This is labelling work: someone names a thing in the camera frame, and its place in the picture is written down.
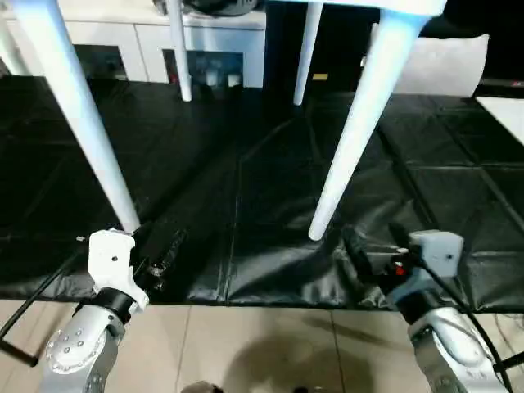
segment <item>white chair leg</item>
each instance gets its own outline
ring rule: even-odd
[[[2,16],[0,16],[0,58],[11,75],[29,75],[24,59]]]
[[[411,47],[428,20],[429,17],[426,16],[381,11],[377,37],[366,60],[309,228],[309,237],[312,240],[319,240],[323,236],[384,111]]]
[[[56,0],[12,0],[43,73],[122,227],[140,223]]]
[[[321,2],[310,2],[308,4],[302,49],[300,50],[300,61],[296,73],[295,95],[293,96],[293,104],[297,106],[302,105],[302,100],[304,99],[305,85],[308,82],[309,66],[311,65],[311,58],[313,57],[314,41],[317,38],[322,7],[323,4]]]
[[[185,102],[192,100],[191,77],[187,67],[186,43],[183,34],[182,0],[167,0],[167,13],[169,16],[169,27],[171,39],[174,45],[174,59],[177,62],[178,82],[180,92]]]

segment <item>yellow sticker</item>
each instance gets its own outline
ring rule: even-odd
[[[328,80],[328,74],[313,74],[313,80]]]

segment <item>beige tile floor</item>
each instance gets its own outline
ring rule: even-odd
[[[19,304],[0,301],[0,323]],[[37,303],[7,339],[39,353],[73,307]],[[512,351],[504,338],[524,349],[522,318],[482,315],[481,322],[503,357]],[[39,367],[0,355],[0,393],[37,391]],[[510,376],[524,392],[524,370]],[[429,391],[396,313],[150,306],[128,325],[106,392],[175,393],[200,380],[227,393]]]

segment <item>black mat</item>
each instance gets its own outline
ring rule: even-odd
[[[457,286],[478,312],[524,312],[524,147],[473,100],[393,97],[321,242],[307,230],[350,95],[243,90],[182,103],[172,86],[91,82],[139,214],[142,252],[187,230],[156,303],[385,308],[355,279],[340,227],[376,267],[386,225],[466,238]],[[26,298],[100,228],[116,225],[42,79],[0,79],[0,297]],[[91,296],[87,255],[45,299]]]

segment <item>white cabinet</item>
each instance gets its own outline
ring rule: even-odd
[[[140,53],[136,31],[131,24],[99,23],[99,22],[72,22],[65,23],[67,31],[74,45],[102,45],[117,47],[124,64],[128,80],[147,82],[147,73]],[[42,66],[32,44],[25,36],[17,20],[7,21],[22,56],[25,59],[32,75],[42,75]]]
[[[104,46],[106,51],[117,48],[128,80],[168,83],[163,50],[174,47],[169,19],[158,12],[152,0],[58,0],[58,3],[74,45]],[[30,73],[42,75],[34,49],[12,10],[7,8],[2,16]],[[242,69],[238,72],[242,72],[243,85],[262,88],[266,28],[263,10],[238,17],[185,12],[183,24],[188,51],[240,54]],[[81,61],[82,52],[88,51],[77,48]]]
[[[169,26],[136,25],[136,29],[149,80],[167,83],[168,75],[162,51],[173,47]],[[186,26],[184,35],[188,51],[241,53],[244,86],[262,88],[264,30]]]

